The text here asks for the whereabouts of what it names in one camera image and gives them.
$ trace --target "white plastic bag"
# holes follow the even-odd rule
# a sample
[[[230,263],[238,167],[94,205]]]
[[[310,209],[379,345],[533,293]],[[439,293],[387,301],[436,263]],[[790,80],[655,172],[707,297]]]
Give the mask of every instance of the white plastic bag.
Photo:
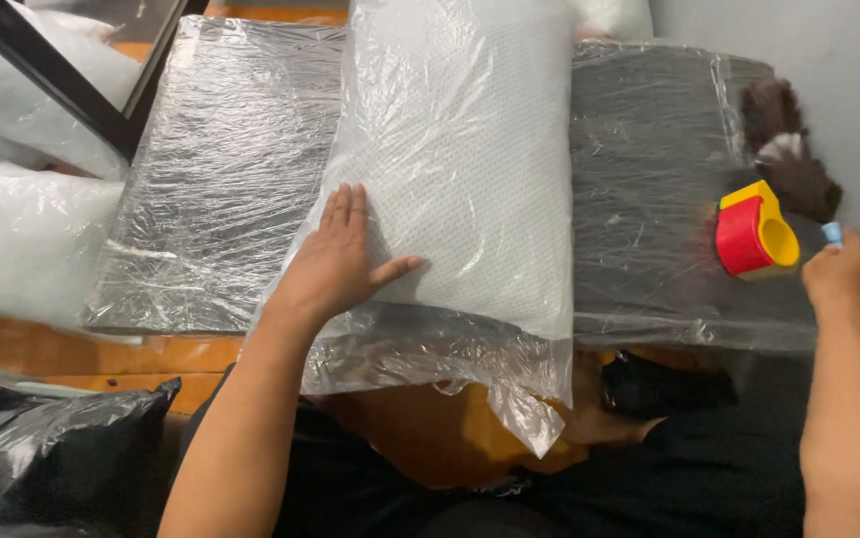
[[[324,328],[305,393],[454,381],[542,456],[571,403],[571,21],[559,0],[359,0],[321,196],[360,183],[375,264],[427,263]],[[272,283],[269,292],[276,285]]]
[[[0,315],[79,330],[122,188],[0,163]]]
[[[579,15],[576,38],[649,39],[653,16],[649,0],[566,0]]]
[[[141,65],[47,15],[12,4],[118,109],[135,88]],[[127,163],[0,55],[0,137],[31,147],[104,179],[121,180]]]

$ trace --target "black garbage bag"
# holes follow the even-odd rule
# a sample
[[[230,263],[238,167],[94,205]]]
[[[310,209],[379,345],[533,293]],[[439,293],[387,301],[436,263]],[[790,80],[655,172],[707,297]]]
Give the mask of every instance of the black garbage bag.
[[[602,379],[606,410],[645,420],[739,401],[724,372],[677,370],[625,350],[603,367]]]
[[[0,525],[106,521],[136,497],[180,379],[78,398],[0,386]]]
[[[87,525],[27,524],[1,526],[0,538],[120,538],[120,535]]]

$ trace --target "forearm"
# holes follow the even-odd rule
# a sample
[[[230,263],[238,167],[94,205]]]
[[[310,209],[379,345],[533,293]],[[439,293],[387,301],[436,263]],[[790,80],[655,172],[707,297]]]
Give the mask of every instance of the forearm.
[[[188,448],[159,536],[270,535],[304,359],[319,328],[269,302]]]
[[[819,315],[801,463],[807,533],[860,535],[860,314]]]

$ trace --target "right hand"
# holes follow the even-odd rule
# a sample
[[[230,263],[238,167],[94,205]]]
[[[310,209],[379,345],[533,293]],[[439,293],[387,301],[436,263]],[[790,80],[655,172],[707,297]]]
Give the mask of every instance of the right hand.
[[[802,267],[802,282],[817,314],[860,314],[860,231],[844,229],[843,245],[827,245]]]

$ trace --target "black metal frame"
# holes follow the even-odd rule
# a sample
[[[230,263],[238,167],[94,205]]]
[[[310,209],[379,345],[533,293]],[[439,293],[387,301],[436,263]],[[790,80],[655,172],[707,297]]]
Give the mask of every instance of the black metal frame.
[[[6,0],[0,0],[0,55],[129,162],[135,157],[177,19],[201,14],[208,0],[178,0],[161,29],[124,112],[118,111]]]

